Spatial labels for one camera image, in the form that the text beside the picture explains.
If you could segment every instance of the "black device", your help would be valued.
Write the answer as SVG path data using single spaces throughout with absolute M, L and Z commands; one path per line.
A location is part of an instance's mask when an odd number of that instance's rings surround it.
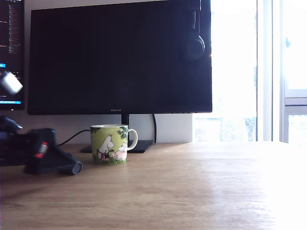
M 28 114 L 211 111 L 210 0 L 32 11 Z
M 25 165 L 28 174 L 60 171 L 77 175 L 83 165 L 56 145 L 53 129 L 34 129 L 18 134 L 22 127 L 0 116 L 0 167 Z
M 0 0 L 0 72 L 24 85 L 24 0 Z M 10 94 L 0 85 L 0 110 L 24 109 L 24 89 Z

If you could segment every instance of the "white wall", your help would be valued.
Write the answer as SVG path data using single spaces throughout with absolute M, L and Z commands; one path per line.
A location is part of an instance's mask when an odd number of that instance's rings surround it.
M 99 5 L 130 2 L 131 0 L 25 0 L 25 77 L 29 71 L 29 44 L 31 10 Z M 88 129 L 90 125 L 119 124 L 119 115 L 66 115 L 66 116 L 28 116 L 26 111 L 3 113 L 24 127 L 24 132 L 33 128 L 50 127 L 57 131 L 57 141 L 63 142 L 78 131 Z M 158 142 L 191 142 L 192 115 L 157 115 Z M 154 127 L 151 115 L 131 115 L 130 127 L 137 130 L 140 140 L 154 139 Z M 83 133 L 70 143 L 90 143 L 89 133 Z

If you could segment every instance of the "green mug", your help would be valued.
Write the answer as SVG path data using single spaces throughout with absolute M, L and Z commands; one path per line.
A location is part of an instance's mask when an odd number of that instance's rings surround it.
M 128 133 L 134 141 L 128 147 Z M 95 164 L 120 164 L 126 162 L 127 151 L 135 148 L 138 134 L 126 125 L 91 126 L 92 155 Z

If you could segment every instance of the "headphone ear cup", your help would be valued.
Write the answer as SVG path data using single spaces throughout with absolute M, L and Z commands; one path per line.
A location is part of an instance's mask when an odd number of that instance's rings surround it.
M 189 40 L 186 47 L 186 56 L 188 60 L 197 60 L 201 58 L 205 51 L 205 42 L 201 36 L 198 39 Z

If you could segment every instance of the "monitor base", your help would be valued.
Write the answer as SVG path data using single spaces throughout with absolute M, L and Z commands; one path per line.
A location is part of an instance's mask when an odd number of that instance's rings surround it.
M 151 145 L 152 140 L 139 140 L 138 144 L 133 150 L 128 151 L 128 153 L 144 153 Z M 87 146 L 80 150 L 83 153 L 92 153 L 92 146 Z

